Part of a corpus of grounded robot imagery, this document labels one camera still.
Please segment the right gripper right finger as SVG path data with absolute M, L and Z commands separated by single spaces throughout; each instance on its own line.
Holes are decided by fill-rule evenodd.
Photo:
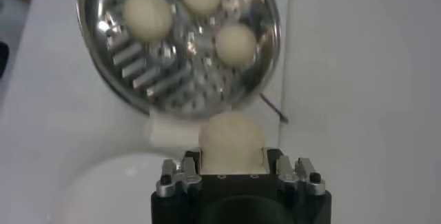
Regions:
M 283 189 L 292 187 L 312 196 L 326 193 L 325 180 L 309 158 L 300 157 L 291 164 L 289 157 L 279 149 L 267 148 L 266 153 L 270 173 L 276 175 Z

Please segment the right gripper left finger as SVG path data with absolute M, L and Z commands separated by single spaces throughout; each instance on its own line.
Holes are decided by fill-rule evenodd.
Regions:
M 156 195 L 169 198 L 179 192 L 188 194 L 199 191 L 202 185 L 200 175 L 201 151 L 199 149 L 186 151 L 180 162 L 165 159 L 161 167 L 161 177 L 156 182 Z

